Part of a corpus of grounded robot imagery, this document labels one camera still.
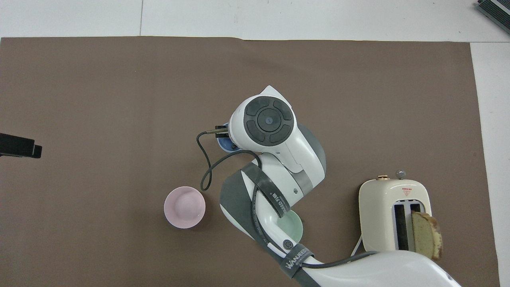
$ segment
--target circular button pad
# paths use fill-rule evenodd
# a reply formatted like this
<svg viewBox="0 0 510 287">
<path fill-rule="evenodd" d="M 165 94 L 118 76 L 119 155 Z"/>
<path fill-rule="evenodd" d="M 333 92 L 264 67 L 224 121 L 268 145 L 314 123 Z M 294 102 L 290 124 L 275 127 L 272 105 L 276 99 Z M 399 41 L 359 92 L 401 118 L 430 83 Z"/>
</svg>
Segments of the circular button pad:
<svg viewBox="0 0 510 287">
<path fill-rule="evenodd" d="M 244 128 L 248 136 L 263 146 L 275 146 L 285 141 L 294 127 L 289 106 L 274 97 L 261 96 L 246 105 Z"/>
</svg>

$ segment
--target round center button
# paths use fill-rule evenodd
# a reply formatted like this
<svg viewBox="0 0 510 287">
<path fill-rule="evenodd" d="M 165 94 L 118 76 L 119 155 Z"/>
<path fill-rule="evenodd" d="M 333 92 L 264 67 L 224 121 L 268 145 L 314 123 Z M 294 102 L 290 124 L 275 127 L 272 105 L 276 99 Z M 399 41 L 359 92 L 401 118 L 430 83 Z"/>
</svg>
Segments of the round center button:
<svg viewBox="0 0 510 287">
<path fill-rule="evenodd" d="M 282 116 L 273 109 L 265 109 L 257 117 L 259 127 L 266 132 L 274 132 L 282 123 Z"/>
</svg>

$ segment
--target bread slice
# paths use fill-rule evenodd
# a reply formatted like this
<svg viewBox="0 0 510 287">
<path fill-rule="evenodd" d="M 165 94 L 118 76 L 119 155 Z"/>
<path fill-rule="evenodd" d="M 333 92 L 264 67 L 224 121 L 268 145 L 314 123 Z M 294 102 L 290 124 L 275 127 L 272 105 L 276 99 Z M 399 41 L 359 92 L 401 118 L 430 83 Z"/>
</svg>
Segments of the bread slice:
<svg viewBox="0 0 510 287">
<path fill-rule="evenodd" d="M 415 251 L 426 257 L 439 261 L 443 251 L 443 239 L 438 221 L 424 212 L 411 212 Z"/>
</svg>

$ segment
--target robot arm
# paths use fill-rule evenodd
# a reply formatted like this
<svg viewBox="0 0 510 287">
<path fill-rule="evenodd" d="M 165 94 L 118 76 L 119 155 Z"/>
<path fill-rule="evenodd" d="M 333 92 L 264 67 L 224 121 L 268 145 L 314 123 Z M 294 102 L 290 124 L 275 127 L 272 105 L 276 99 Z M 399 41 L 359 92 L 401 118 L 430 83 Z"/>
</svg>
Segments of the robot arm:
<svg viewBox="0 0 510 287">
<path fill-rule="evenodd" d="M 241 149 L 262 153 L 262 170 L 252 162 L 228 177 L 220 207 L 301 285 L 459 286 L 433 261 L 409 251 L 323 264 L 278 226 L 278 218 L 324 179 L 326 162 L 319 141 L 297 123 L 289 102 L 271 86 L 236 109 L 228 134 Z"/>
</svg>

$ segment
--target white floor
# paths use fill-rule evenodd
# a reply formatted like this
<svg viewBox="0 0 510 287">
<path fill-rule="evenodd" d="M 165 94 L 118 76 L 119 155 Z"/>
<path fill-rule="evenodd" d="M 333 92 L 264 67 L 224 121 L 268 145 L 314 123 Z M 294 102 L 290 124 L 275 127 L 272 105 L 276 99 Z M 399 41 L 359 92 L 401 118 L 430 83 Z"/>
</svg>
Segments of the white floor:
<svg viewBox="0 0 510 287">
<path fill-rule="evenodd" d="M 470 0 L 2 0 L 0 37 L 471 42 L 501 286 L 510 286 L 510 35 Z"/>
</svg>

